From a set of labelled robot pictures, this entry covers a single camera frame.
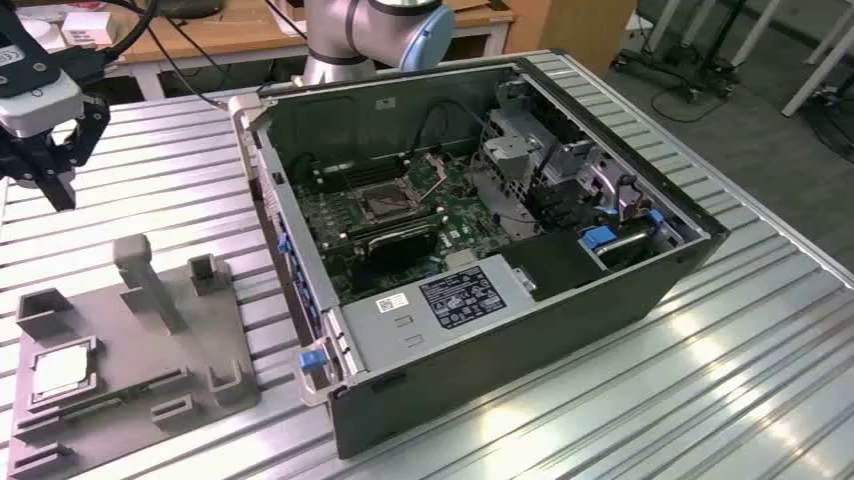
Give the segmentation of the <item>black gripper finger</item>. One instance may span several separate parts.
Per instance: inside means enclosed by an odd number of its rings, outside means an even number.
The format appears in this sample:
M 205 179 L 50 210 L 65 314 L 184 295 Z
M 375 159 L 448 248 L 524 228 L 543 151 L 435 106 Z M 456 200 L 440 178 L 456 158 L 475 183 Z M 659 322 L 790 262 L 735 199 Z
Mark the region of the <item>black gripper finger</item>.
M 88 162 L 109 119 L 105 99 L 85 98 L 82 114 L 73 119 L 74 128 L 60 143 L 52 130 L 28 138 L 2 131 L 2 176 L 21 187 L 40 190 L 56 211 L 76 208 L 74 169 Z

